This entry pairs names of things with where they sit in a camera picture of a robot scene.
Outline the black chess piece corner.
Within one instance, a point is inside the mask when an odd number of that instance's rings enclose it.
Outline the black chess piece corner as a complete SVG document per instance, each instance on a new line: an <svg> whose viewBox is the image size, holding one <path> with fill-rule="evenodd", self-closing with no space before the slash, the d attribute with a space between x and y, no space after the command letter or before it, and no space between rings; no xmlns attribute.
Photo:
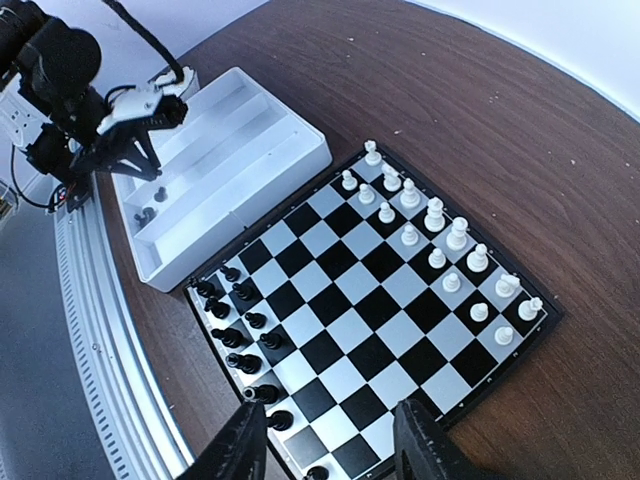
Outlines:
<svg viewBox="0 0 640 480"><path fill-rule="evenodd" d="M271 405L279 401L280 390L277 386L272 384L246 386L242 390L242 395L248 401Z"/></svg>

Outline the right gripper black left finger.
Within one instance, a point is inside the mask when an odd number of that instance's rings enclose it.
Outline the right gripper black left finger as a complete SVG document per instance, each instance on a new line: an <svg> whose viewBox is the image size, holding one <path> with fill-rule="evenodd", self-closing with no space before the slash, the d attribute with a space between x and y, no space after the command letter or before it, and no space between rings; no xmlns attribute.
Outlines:
<svg viewBox="0 0 640 480"><path fill-rule="evenodd" d="M265 408L245 401L178 479L264 479L266 450Z"/></svg>

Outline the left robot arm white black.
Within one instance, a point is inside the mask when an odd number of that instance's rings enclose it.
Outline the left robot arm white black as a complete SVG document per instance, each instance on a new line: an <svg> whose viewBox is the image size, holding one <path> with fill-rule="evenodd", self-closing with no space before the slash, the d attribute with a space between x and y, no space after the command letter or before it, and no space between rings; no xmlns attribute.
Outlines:
<svg viewBox="0 0 640 480"><path fill-rule="evenodd" d="M89 32L33 1L1 4L1 126L41 174L65 185L95 171L151 181L160 162L149 133L182 122L164 85L92 86L102 61Z"/></svg>

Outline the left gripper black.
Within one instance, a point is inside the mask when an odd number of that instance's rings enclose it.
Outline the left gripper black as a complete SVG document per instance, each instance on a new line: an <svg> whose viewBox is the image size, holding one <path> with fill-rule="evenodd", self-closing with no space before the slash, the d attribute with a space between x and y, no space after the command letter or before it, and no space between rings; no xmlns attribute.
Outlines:
<svg viewBox="0 0 640 480"><path fill-rule="evenodd" d="M162 174L149 131L140 125L116 125L73 156L74 173L107 172L154 181Z"/></svg>

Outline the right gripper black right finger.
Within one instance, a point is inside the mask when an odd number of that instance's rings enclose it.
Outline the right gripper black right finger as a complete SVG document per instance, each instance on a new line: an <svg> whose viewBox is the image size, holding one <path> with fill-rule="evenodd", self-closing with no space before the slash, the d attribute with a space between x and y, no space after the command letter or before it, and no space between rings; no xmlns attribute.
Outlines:
<svg viewBox="0 0 640 480"><path fill-rule="evenodd" d="M474 479L475 467L448 438L424 406L400 401L393 421L398 479Z"/></svg>

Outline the black chess piece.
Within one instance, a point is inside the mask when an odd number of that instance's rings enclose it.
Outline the black chess piece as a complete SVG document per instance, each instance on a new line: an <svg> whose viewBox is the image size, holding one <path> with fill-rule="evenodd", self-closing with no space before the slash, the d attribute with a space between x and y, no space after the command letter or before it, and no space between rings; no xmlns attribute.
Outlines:
<svg viewBox="0 0 640 480"><path fill-rule="evenodd" d="M224 279L230 283L236 283L241 278L241 271L233 266L222 265L220 272L224 276Z"/></svg>

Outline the black chess piece file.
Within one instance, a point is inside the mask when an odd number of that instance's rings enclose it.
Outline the black chess piece file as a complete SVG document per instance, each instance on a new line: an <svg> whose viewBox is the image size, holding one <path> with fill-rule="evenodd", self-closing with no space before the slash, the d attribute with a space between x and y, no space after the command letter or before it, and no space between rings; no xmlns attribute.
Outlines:
<svg viewBox="0 0 640 480"><path fill-rule="evenodd" d="M214 328L210 331L210 334L214 339L219 340L225 347L230 349L240 347L245 341L245 337L242 332L231 327L224 330Z"/></svg>
<svg viewBox="0 0 640 480"><path fill-rule="evenodd" d="M211 313L215 318L224 320L229 316L231 307L226 302L210 297L205 302L204 310Z"/></svg>
<svg viewBox="0 0 640 480"><path fill-rule="evenodd" d="M226 356L225 362L228 367L239 370L246 375L258 373L262 368L262 360L254 354L230 353Z"/></svg>

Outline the black chess pawn file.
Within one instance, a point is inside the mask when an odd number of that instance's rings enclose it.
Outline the black chess pawn file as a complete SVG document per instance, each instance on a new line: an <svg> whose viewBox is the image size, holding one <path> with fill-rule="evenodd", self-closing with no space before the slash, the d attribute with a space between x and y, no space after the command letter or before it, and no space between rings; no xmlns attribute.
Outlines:
<svg viewBox="0 0 640 480"><path fill-rule="evenodd" d="M267 418L267 427L275 431L286 431L293 426L294 415L287 410L274 411Z"/></svg>
<svg viewBox="0 0 640 480"><path fill-rule="evenodd" d="M252 329L260 330L267 324L267 317L260 312L247 312L244 316L245 320Z"/></svg>
<svg viewBox="0 0 640 480"><path fill-rule="evenodd" d="M268 332L260 335L259 342L268 350L278 350L283 345L283 338L277 332Z"/></svg>
<svg viewBox="0 0 640 480"><path fill-rule="evenodd" d="M329 477L330 472L325 466L315 465L306 472L304 480L328 480Z"/></svg>

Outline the black and silver chessboard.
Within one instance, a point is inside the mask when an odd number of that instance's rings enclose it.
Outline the black and silver chessboard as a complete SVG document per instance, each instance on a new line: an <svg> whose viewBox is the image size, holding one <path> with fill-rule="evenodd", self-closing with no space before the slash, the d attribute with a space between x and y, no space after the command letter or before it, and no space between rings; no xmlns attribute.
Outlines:
<svg viewBox="0 0 640 480"><path fill-rule="evenodd" d="M272 384L280 398L271 415L287 410L294 423L286 431L270 429L268 444L289 479L301 479L323 465L332 479L381 479L393 468L393 420L397 403L411 398L423 404L443 427L450 427L481 402L519 358L496 361L473 348L448 360L424 331L403 318L403 309L378 281L364 278L358 257L337 235L328 216L344 206L331 186L336 169L302 199L288 204L266 226L233 243L228 256L197 278L214 284L217 299L230 305L222 320L204 310L207 298L193 288L185 295L213 355L236 394L246 386ZM241 271L236 283L250 284L255 297L237 298L222 265ZM263 313L263 329L244 316ZM214 339L214 328L235 328L245 337L235 349ZM260 342L263 333L283 338L278 350ZM262 368L253 375L227 366L230 353L254 354Z"/></svg>

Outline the white plastic tray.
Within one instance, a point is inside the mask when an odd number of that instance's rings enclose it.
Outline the white plastic tray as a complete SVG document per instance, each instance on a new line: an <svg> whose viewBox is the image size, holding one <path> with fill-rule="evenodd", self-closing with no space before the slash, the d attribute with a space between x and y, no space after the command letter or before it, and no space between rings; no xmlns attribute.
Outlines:
<svg viewBox="0 0 640 480"><path fill-rule="evenodd" d="M155 181L112 177L138 277L164 293L332 162L325 135L238 67L187 105L180 127L151 135ZM147 206L157 215L140 228Z"/></svg>

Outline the black chess pawn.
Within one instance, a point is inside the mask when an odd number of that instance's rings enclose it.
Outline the black chess pawn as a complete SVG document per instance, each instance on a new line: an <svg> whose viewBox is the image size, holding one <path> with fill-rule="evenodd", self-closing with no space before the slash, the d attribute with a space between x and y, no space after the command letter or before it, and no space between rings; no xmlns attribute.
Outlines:
<svg viewBox="0 0 640 480"><path fill-rule="evenodd" d="M205 280L196 279L193 288L203 298L217 298L217 290L213 283Z"/></svg>
<svg viewBox="0 0 640 480"><path fill-rule="evenodd" d="M232 290L236 294L237 298L241 301L247 302L255 297L254 288L247 283L234 283Z"/></svg>

